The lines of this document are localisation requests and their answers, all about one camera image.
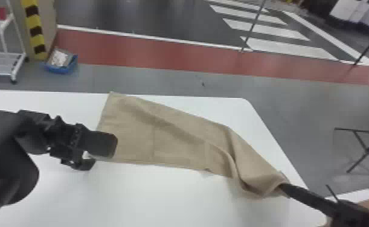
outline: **beige towel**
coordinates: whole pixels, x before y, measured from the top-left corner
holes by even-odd
[[[118,138],[109,161],[206,170],[236,179],[257,198],[287,182],[229,127],[141,98],[111,92],[98,130]]]

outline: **yellow and black striped post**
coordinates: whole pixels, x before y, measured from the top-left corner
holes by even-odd
[[[35,59],[45,60],[48,53],[43,37],[42,21],[39,16],[37,0],[21,0],[27,16],[26,25],[30,34],[31,47],[35,53]]]

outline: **table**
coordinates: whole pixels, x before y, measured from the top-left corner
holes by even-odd
[[[290,181],[306,187],[268,128],[241,98],[137,95],[225,124]],[[60,115],[95,129],[107,94],[0,91],[0,109]],[[33,192],[0,209],[0,227],[61,226],[320,226],[326,218],[285,197],[246,198],[230,179],[202,171],[97,162],[75,171],[47,155],[33,156],[40,178]]]

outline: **concrete floor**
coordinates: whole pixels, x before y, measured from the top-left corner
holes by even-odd
[[[312,191],[329,196],[325,184],[336,193],[369,188],[369,157],[345,174],[362,150],[351,133],[333,131],[369,130],[369,86],[84,64],[55,75],[37,62],[24,65],[18,80],[0,78],[0,89],[245,98]]]

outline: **black folding stand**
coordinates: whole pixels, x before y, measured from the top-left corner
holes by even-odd
[[[368,155],[369,155],[369,146],[367,147],[366,144],[363,142],[362,138],[359,136],[358,132],[362,132],[362,133],[369,133],[369,131],[366,130],[356,130],[356,129],[343,129],[343,128],[338,128],[336,127],[335,130],[343,130],[343,131],[349,131],[349,132],[353,132],[353,134],[355,135],[356,139],[358,139],[359,143],[361,144],[361,146],[363,147],[363,149],[365,150],[365,153],[362,155],[362,157],[357,160],[346,172],[350,173],[356,166],[358,166]]]

